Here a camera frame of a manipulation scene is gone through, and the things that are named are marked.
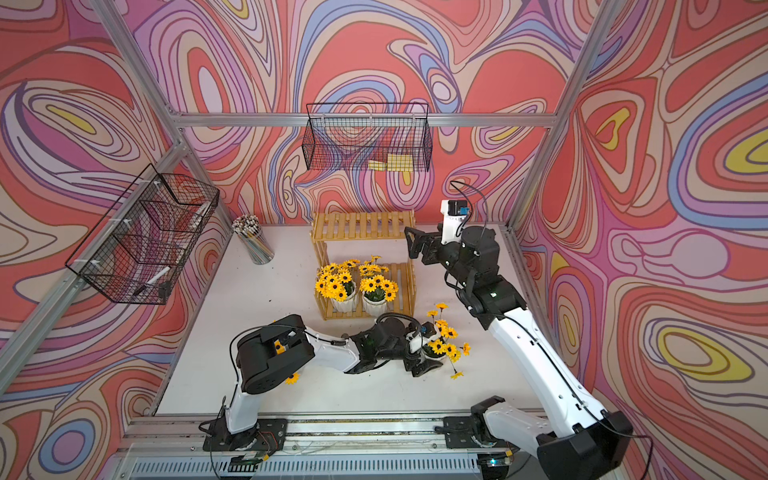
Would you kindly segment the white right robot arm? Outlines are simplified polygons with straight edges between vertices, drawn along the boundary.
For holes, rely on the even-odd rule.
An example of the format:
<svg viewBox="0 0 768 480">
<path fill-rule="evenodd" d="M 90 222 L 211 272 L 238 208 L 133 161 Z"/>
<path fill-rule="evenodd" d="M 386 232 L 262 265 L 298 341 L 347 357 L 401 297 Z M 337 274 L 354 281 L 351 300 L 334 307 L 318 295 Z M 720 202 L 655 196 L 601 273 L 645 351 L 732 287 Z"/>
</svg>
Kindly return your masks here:
<svg viewBox="0 0 768 480">
<path fill-rule="evenodd" d="M 572 374 L 539 329 L 517 289 L 499 272 L 499 244 L 491 229 L 472 226 L 460 238 L 405 230 L 408 255 L 438 264 L 482 328 L 516 361 L 541 402 L 544 419 L 492 398 L 474 406 L 486 431 L 536 458 L 550 479 L 599 479 L 619 467 L 633 436 L 621 411 L 604 408 Z"/>
</svg>

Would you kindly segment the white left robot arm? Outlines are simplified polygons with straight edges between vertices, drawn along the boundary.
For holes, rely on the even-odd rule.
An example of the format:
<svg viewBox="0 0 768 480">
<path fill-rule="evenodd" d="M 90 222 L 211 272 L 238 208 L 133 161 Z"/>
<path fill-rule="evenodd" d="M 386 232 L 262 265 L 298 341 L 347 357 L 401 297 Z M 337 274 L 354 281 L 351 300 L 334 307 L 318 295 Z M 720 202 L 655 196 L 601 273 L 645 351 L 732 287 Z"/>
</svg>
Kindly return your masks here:
<svg viewBox="0 0 768 480">
<path fill-rule="evenodd" d="M 418 378 L 442 366 L 446 347 L 433 322 L 420 323 L 396 312 L 379 315 L 372 326 L 352 335 L 331 337 L 307 326 L 291 314 L 237 337 L 230 354 L 236 372 L 234 392 L 217 417 L 204 421 L 206 452 L 263 452 L 283 449 L 285 419 L 261 420 L 264 395 L 299 378 L 307 364 L 324 366 L 347 375 L 374 371 L 390 361 Z"/>
</svg>

